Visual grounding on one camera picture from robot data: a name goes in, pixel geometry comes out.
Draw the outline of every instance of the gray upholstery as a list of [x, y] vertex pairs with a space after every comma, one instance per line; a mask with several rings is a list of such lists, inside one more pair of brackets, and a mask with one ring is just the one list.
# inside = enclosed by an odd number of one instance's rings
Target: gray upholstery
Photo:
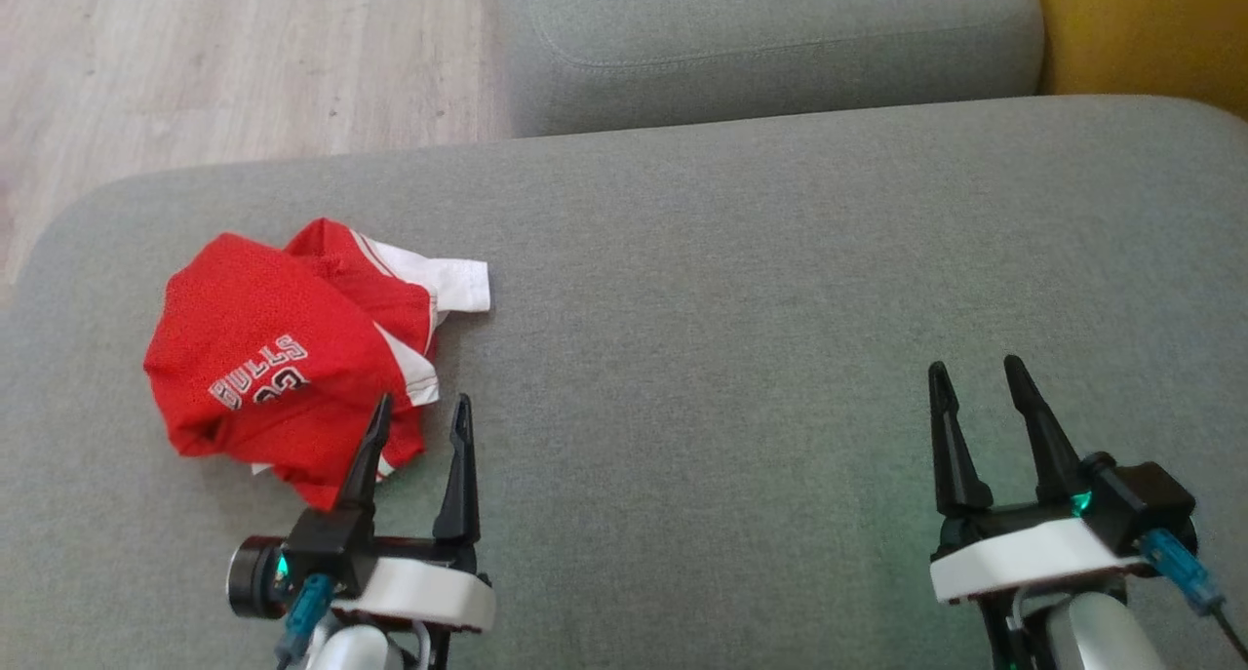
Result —
[[[0, 666], [271, 666], [277, 625], [233, 619], [222, 581], [300, 503], [176, 457], [140, 363], [202, 243], [281, 243], [321, 213], [492, 265], [494, 311], [439, 334], [446, 394], [474, 398], [500, 605], [456, 669], [983, 666], [976, 611], [927, 579], [925, 371], [948, 363], [981, 473], [1022, 500], [1007, 351], [1077, 448], [1191, 485], [1248, 619], [1246, 190], [1248, 125], [1111, 96], [106, 186], [47, 231], [4, 319]], [[427, 533], [447, 418], [381, 488], [381, 533]], [[1236, 666], [1167, 586], [1132, 594], [1167, 658]]]
[[519, 136], [1035, 91], [1037, 0], [498, 0]]

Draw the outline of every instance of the blue cable connector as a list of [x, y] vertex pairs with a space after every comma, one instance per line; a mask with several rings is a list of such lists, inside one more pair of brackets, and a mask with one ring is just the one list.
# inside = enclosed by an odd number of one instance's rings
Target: blue cable connector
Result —
[[1139, 554], [1158, 573], [1178, 585], [1187, 604], [1199, 616], [1208, 616], [1226, 601], [1226, 595], [1209, 578], [1209, 571], [1187, 550], [1174, 534], [1153, 529], [1139, 540]]
[[329, 611], [333, 586], [333, 578], [328, 575], [308, 575], [303, 580], [303, 588], [295, 599], [291, 613], [286, 615], [286, 633], [273, 649], [278, 668], [286, 668], [303, 659], [312, 641], [312, 631], [321, 623], [321, 618]]

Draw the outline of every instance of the wooden floor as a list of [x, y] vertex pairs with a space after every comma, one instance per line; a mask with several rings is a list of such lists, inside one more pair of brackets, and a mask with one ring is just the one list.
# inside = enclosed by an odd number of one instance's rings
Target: wooden floor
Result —
[[499, 140], [485, 0], [0, 0], [0, 293], [137, 172]]

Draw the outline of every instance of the gray ottoman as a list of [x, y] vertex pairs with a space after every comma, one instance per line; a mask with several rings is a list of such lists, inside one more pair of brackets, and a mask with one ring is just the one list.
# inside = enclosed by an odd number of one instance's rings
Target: gray ottoman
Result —
[[[104, 187], [47, 231], [0, 324], [4, 668], [272, 668], [225, 571], [295, 493], [183, 460], [140, 368], [170, 273], [223, 230], [316, 216], [489, 261], [439, 332], [473, 396], [498, 628], [456, 670], [986, 666], [932, 599], [926, 368], [1000, 502], [1032, 494], [1001, 358], [1081, 450], [1199, 500], [1248, 618], [1248, 125], [1186, 101], [1022, 97], [237, 165]], [[378, 490], [424, 535], [449, 458]], [[1176, 666], [1236, 668], [1159, 581]]]
[[515, 132], [1035, 91], [1037, 0], [498, 0]]

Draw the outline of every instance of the green led light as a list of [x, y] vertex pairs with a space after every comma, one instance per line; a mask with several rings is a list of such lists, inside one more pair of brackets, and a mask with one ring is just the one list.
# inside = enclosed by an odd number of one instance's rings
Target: green led light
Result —
[[1083, 510], [1092, 504], [1092, 493], [1083, 493], [1071, 498], [1071, 515], [1080, 518], [1083, 515]]

